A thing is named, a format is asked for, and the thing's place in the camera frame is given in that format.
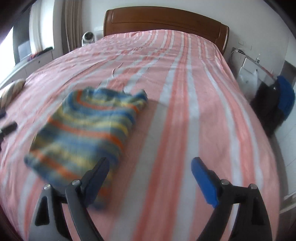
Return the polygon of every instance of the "wooden headboard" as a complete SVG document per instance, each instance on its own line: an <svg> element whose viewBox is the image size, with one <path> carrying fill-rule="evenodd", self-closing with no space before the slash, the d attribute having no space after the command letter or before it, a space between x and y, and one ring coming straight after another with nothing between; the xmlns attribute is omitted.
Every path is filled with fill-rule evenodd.
<svg viewBox="0 0 296 241"><path fill-rule="evenodd" d="M122 7L108 10L104 36L155 29L178 30L196 34L217 45L223 54L229 27L203 15L168 7Z"/></svg>

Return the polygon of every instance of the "drawer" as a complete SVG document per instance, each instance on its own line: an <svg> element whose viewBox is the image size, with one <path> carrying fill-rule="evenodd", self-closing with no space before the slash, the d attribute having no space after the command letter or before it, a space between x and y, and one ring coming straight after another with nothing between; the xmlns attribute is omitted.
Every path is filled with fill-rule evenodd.
<svg viewBox="0 0 296 241"><path fill-rule="evenodd" d="M261 68L259 68L256 64L254 64L252 61L250 61L247 58L244 60L242 67L251 73L254 73L255 70L257 69L258 70L258 79L260 79L261 81L264 81L264 79L267 75Z"/></svg>
<svg viewBox="0 0 296 241"><path fill-rule="evenodd" d="M38 56L36 59L33 59L31 62L29 62L26 67L26 73L29 77L30 74L41 68L42 66L48 64L52 61L52 52L48 51L41 56Z"/></svg>

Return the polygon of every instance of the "metal screw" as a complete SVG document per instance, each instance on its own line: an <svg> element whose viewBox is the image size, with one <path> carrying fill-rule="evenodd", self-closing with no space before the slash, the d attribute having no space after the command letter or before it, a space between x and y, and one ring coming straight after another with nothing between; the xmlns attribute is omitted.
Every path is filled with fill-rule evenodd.
<svg viewBox="0 0 296 241"><path fill-rule="evenodd" d="M80 180L79 179L76 179L74 181L72 181L72 185L73 186L78 186L80 184Z"/></svg>
<svg viewBox="0 0 296 241"><path fill-rule="evenodd" d="M229 184L229 181L226 180L226 179L222 179L221 180L221 183L222 183L222 185L228 185Z"/></svg>
<svg viewBox="0 0 296 241"><path fill-rule="evenodd" d="M44 190L48 190L48 189L50 189L50 184L46 184L46 185L44 185Z"/></svg>
<svg viewBox="0 0 296 241"><path fill-rule="evenodd" d="M250 184L250 187L251 187L251 189L257 189L258 188L257 185L254 184L254 183Z"/></svg>

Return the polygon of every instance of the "bedspread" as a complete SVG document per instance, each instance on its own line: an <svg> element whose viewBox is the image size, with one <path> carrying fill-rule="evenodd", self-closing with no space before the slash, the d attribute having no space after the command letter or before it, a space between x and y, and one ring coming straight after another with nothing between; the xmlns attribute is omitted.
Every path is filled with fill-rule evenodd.
<svg viewBox="0 0 296 241"><path fill-rule="evenodd" d="M50 62L27 78L7 109L0 124L15 120L18 129L2 143L0 205L24 240L44 185L24 156L63 99L87 86L132 94L144 89L149 96L125 145L108 207L89 209L105 240L195 240L213 211L191 173L196 156L234 185L257 184L275 239L274 155L223 56L194 34L153 30L107 36ZM222 240L236 211L235 205Z"/></svg>

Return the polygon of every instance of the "blue gripper pad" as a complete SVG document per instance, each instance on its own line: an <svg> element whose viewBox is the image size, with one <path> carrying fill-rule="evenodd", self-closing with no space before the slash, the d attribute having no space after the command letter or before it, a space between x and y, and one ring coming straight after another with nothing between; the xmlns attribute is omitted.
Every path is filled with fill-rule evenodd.
<svg viewBox="0 0 296 241"><path fill-rule="evenodd" d="M208 204L211 204L213 208L219 204L217 198L217 189L212 183L207 170L202 166L202 160L199 157L193 158L191 161L191 171L195 177L202 193Z"/></svg>

